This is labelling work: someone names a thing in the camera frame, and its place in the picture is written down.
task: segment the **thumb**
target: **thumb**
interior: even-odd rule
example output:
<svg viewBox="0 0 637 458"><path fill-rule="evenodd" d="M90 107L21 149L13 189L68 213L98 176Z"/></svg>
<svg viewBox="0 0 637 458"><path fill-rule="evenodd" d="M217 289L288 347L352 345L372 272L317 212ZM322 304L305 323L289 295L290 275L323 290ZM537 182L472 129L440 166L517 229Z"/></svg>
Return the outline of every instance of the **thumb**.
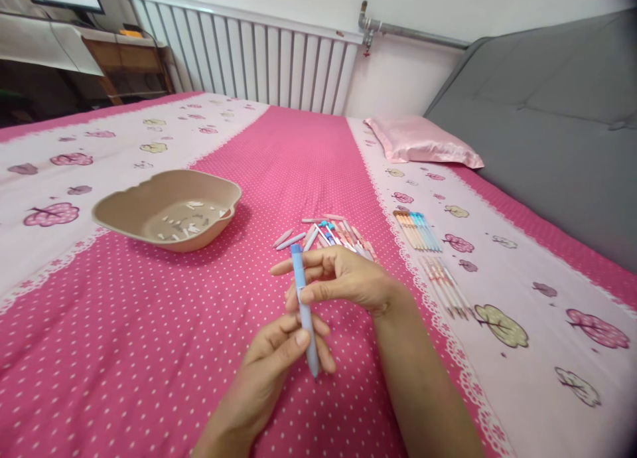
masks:
<svg viewBox="0 0 637 458"><path fill-rule="evenodd" d="M352 292L352 287L348 285L348 282L343 277L339 277L331 281L314 282L304 287L299 299L304 304L331 299L351 299Z"/></svg>
<svg viewBox="0 0 637 458"><path fill-rule="evenodd" d="M305 329L294 332L272 355L264 360L268 373L272 377L276 377L286 372L305 353L309 345L310 332Z"/></svg>

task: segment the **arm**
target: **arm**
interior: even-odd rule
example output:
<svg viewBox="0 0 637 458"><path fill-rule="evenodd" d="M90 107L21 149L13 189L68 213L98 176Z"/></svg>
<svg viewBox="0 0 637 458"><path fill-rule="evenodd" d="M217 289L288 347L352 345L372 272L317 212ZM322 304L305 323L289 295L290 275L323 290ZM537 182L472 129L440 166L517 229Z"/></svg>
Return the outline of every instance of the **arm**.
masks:
<svg viewBox="0 0 637 458"><path fill-rule="evenodd" d="M410 457L481 457L471 416L408 291L374 317L376 342L400 433Z"/></svg>
<svg viewBox="0 0 637 458"><path fill-rule="evenodd" d="M389 397L409 456L483 456L471 416L407 288L378 264L341 246L305 252L303 265L310 285L301 292L301 302L346 299L371 313ZM291 270L291 261L285 261L270 272L282 275ZM294 281L285 306L290 311L298 307Z"/></svg>
<svg viewBox="0 0 637 458"><path fill-rule="evenodd" d="M312 315L321 368L336 371L323 337L330 327ZM288 369L305 354L310 334L298 313L284 315L262 328L248 348L230 388L210 417L191 458L248 458L252 443L267 425L281 395Z"/></svg>

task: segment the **finger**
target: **finger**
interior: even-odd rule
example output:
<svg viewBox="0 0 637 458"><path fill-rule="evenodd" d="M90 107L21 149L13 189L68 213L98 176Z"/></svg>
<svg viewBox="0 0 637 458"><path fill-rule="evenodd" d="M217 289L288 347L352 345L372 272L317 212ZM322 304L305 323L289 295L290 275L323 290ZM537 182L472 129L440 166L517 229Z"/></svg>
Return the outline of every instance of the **finger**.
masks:
<svg viewBox="0 0 637 458"><path fill-rule="evenodd" d="M339 251L347 250L342 246L331 246L323 249L309 250L307 252L303 252L303 267L315 267L319 266L327 262L333 262L338 255ZM273 266L270 269L270 274L272 275L283 275L288 272L292 272L294 270L294 266L292 265L292 259L285 260L283 262L279 262L276 266Z"/></svg>
<svg viewBox="0 0 637 458"><path fill-rule="evenodd" d="M317 342L318 361L320 362L321 368L326 373L335 373L336 361L332 356L332 351L327 345L327 342L320 335L317 335L315 340Z"/></svg>
<svg viewBox="0 0 637 458"><path fill-rule="evenodd" d="M309 345L310 332L305 329L294 332L272 355L262 360L266 376L274 379L285 373L294 362L305 354Z"/></svg>
<svg viewBox="0 0 637 458"><path fill-rule="evenodd" d="M290 332L301 326L297 314L286 314L266 324L254 337L244 357L244 363L251 363L272 354L283 344Z"/></svg>
<svg viewBox="0 0 637 458"><path fill-rule="evenodd" d="M326 274L326 270L323 268L323 266L314 266L314 267L308 267L307 269L305 269L305 283L309 284L314 282L315 280L319 280L321 278L323 278ZM328 278L333 279L334 278L334 274L331 274L331 277L328 276ZM286 298L286 302L290 299L290 296L293 299L297 298L297 281L296 279L292 279L292 284L290 285L290 288L285 292L285 298Z"/></svg>
<svg viewBox="0 0 637 458"><path fill-rule="evenodd" d="M297 295L294 294L294 298L290 297L285 301L285 310L286 312L294 312L299 310L299 301L297 300Z"/></svg>
<svg viewBox="0 0 637 458"><path fill-rule="evenodd" d="M301 303L310 304L331 299L352 299L360 285L351 283L347 277L331 281L314 282L301 291Z"/></svg>
<svg viewBox="0 0 637 458"><path fill-rule="evenodd" d="M297 312L297 320L301 322L300 312ZM327 325L327 322L314 313L312 314L312 326L314 328L314 332L322 335L323 337L327 337L331 332L330 326Z"/></svg>

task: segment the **beige plastic basin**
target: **beige plastic basin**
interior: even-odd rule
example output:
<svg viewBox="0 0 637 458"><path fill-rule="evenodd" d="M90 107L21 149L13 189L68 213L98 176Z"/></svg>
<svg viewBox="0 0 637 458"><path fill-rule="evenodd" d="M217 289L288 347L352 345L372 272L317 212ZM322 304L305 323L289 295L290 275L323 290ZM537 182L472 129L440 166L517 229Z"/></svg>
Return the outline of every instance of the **beige plastic basin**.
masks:
<svg viewBox="0 0 637 458"><path fill-rule="evenodd" d="M241 188L232 181L176 169L106 196L93 207L93 220L133 239L173 252L190 252L221 234L241 195Z"/></svg>

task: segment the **white radiator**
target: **white radiator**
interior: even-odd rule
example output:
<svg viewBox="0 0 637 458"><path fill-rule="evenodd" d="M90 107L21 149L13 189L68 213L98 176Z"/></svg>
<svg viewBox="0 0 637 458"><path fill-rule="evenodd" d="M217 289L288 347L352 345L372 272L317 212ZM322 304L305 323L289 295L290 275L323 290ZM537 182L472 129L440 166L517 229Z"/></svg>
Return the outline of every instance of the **white radiator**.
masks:
<svg viewBox="0 0 637 458"><path fill-rule="evenodd" d="M207 91L341 115L360 33L191 0L119 0L123 14L170 46L177 92Z"/></svg>

